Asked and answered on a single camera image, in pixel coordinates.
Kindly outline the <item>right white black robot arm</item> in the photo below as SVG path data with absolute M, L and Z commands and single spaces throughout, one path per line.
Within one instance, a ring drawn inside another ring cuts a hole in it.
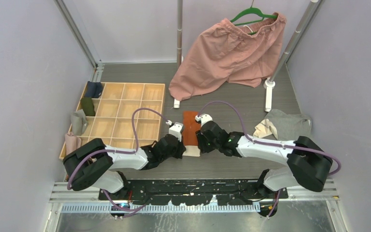
M 263 198 L 294 186 L 321 192 L 333 163 L 332 158 L 322 155 L 321 149 L 305 136 L 296 141 L 256 139 L 243 132 L 228 133 L 209 121 L 196 131 L 196 137 L 201 153 L 218 150 L 228 157 L 259 158 L 284 165 L 261 173 L 254 188 Z

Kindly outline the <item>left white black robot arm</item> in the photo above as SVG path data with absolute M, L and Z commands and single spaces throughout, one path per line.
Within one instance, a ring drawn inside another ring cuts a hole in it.
M 128 196 L 129 187 L 120 169 L 150 170 L 168 158 L 182 158 L 185 150 L 184 143 L 171 134 L 137 150 L 118 150 L 96 138 L 63 159 L 69 176 L 67 189 L 81 191 L 96 187 L 122 200 Z

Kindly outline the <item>orange white underwear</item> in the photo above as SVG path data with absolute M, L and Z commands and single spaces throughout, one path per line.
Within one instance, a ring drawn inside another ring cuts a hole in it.
M 200 149 L 198 148 L 198 140 L 196 136 L 196 132 L 200 129 L 200 125 L 195 120 L 197 114 L 198 112 L 196 111 L 183 111 L 184 130 L 182 136 L 185 146 L 183 156 L 186 157 L 200 156 Z

